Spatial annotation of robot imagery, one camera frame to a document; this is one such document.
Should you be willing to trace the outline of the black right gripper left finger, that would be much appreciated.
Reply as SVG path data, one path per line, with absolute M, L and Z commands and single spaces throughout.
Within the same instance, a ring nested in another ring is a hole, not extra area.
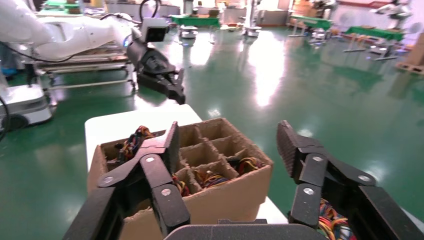
M 63 239 L 118 240 L 125 218 L 147 199 L 164 237 L 190 224 L 190 213 L 171 176 L 179 156 L 179 135 L 174 121 L 163 135 L 144 140 L 131 160 L 102 175 Z

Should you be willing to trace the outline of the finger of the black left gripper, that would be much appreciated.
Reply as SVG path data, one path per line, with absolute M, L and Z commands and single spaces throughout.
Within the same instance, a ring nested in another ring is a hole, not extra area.
M 172 82 L 162 75 L 149 76 L 145 74 L 138 74 L 137 82 L 140 86 L 154 90 L 166 95 L 167 97 L 176 95 Z
M 168 76 L 168 98 L 175 100 L 179 105 L 186 103 L 186 95 L 184 93 L 184 68 L 169 73 Z

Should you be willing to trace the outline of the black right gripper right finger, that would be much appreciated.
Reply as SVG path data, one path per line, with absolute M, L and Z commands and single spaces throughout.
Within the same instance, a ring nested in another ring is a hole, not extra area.
M 423 232 L 376 179 L 332 156 L 316 139 L 277 124 L 276 144 L 297 186 L 288 222 L 319 226 L 321 201 L 345 220 L 358 240 L 421 240 Z

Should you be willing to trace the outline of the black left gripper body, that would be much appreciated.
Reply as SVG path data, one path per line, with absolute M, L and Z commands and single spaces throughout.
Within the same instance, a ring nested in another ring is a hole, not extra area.
M 126 49 L 126 55 L 137 73 L 153 77 L 177 73 L 176 67 L 165 55 L 145 42 L 131 41 Z

